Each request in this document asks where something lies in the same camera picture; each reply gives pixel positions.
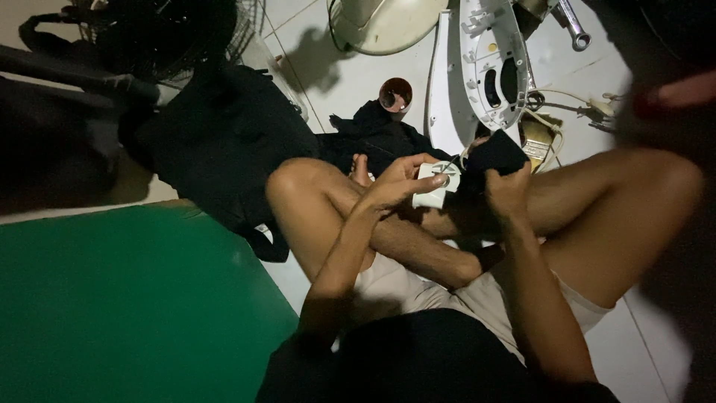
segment green mat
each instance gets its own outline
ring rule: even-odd
[[[0,226],[0,402],[250,402],[298,318],[187,207]]]

